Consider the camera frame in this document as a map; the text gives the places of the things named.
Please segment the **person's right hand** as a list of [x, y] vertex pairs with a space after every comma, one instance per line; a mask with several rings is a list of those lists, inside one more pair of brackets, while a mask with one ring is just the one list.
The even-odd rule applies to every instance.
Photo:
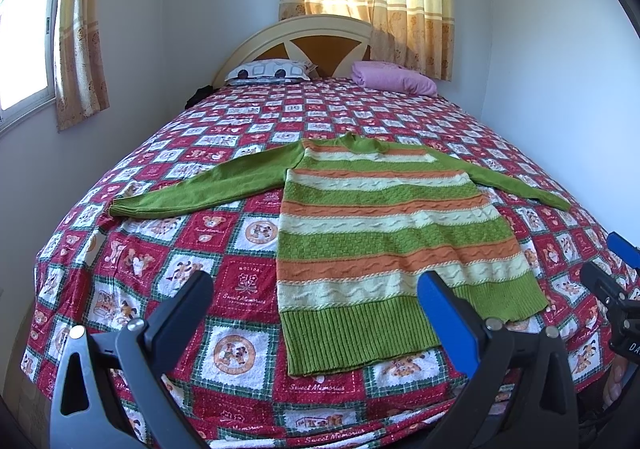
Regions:
[[622, 356], [616, 356], [603, 388], [603, 406], [612, 406], [623, 395], [627, 383], [636, 372], [637, 366]]

